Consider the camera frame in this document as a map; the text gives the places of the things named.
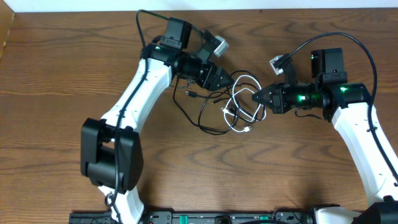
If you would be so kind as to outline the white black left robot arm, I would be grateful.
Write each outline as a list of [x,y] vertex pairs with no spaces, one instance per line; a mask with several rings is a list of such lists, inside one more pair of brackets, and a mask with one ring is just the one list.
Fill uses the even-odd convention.
[[[201,40],[195,52],[186,52],[191,31]],[[124,93],[100,119],[88,118],[81,127],[81,173],[105,196],[114,223],[139,223],[144,204],[136,185],[144,160],[139,134],[159,96],[174,78],[196,83],[208,91],[234,80],[210,57],[222,56],[229,45],[210,31],[170,17],[165,34],[144,44],[139,65]]]

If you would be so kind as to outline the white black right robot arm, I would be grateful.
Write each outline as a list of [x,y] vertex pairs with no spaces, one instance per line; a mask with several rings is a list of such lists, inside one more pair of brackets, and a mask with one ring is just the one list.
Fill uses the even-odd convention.
[[343,138],[362,180],[369,207],[363,212],[323,205],[303,214],[301,223],[397,223],[397,156],[386,138],[371,94],[362,83],[348,83],[341,48],[311,52],[313,83],[298,83],[288,55],[270,61],[285,81],[252,96],[274,114],[321,108]]

